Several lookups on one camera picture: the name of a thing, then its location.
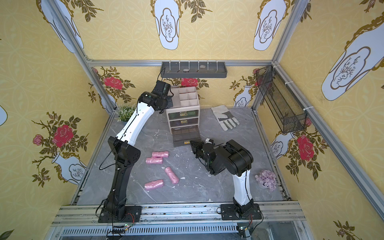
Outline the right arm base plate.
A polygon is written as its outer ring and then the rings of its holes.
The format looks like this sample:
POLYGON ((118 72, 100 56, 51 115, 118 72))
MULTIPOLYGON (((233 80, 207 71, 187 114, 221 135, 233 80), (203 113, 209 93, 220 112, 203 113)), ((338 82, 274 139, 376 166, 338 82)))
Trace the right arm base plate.
POLYGON ((220 206, 222 220, 261 220, 262 213, 258 204, 248 203, 244 206, 222 204, 220 206))

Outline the pink trash bag roll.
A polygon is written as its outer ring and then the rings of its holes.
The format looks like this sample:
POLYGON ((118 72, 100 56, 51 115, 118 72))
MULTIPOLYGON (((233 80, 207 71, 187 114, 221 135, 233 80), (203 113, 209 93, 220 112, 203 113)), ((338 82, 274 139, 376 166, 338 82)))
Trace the pink trash bag roll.
POLYGON ((152 152, 153 158, 168 158, 169 155, 169 151, 152 152))
POLYGON ((174 173, 171 167, 166 167, 165 172, 174 185, 180 181, 180 179, 177 177, 177 175, 174 173))
POLYGON ((145 190, 151 191, 151 190, 155 190, 158 188, 162 188, 163 186, 164 186, 164 180, 162 180, 162 179, 155 180, 155 181, 151 181, 151 182, 146 183, 145 184, 145 190))
POLYGON ((163 158, 158 158, 158 157, 151 157, 151 158, 146 158, 146 164, 153 165, 153 164, 158 164, 161 165, 163 164, 163 158))

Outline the beige drawer organizer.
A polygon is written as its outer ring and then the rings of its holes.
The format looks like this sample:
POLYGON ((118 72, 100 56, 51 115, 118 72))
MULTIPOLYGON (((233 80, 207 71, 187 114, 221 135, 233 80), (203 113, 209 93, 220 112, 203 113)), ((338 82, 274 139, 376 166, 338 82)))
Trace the beige drawer organizer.
POLYGON ((200 103, 196 87, 171 87, 169 96, 173 106, 166 109, 174 147, 200 141, 200 103))

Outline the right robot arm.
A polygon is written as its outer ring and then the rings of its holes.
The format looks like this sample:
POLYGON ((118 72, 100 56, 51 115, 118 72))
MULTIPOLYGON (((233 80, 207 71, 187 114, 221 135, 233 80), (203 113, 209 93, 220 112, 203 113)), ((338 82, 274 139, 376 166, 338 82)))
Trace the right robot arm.
POLYGON ((195 157, 212 175, 218 175, 228 170, 234 181, 234 205, 240 215, 249 212, 253 207, 253 197, 250 190, 250 171, 254 158, 252 154, 239 143, 230 140, 225 144, 216 145, 213 140, 190 141, 195 157))

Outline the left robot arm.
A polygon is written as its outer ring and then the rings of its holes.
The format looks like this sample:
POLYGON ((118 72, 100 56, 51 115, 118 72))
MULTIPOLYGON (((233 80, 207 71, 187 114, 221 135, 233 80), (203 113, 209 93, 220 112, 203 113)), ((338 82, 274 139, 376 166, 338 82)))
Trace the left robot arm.
POLYGON ((109 137, 108 144, 114 154, 115 174, 108 197, 103 200, 102 214, 109 214, 110 222, 121 222, 126 216, 126 199, 129 177, 134 164, 139 160, 141 151, 135 147, 137 137, 154 112, 163 113, 169 106, 173 94, 152 91, 144 92, 138 99, 136 109, 123 129, 109 137))

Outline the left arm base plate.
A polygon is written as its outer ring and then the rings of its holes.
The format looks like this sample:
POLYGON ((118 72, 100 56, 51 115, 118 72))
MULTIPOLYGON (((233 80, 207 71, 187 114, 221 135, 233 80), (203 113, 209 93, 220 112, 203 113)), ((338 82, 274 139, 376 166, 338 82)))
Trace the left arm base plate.
POLYGON ((138 223, 141 213, 141 206, 120 206, 113 210, 103 207, 98 223, 138 223))

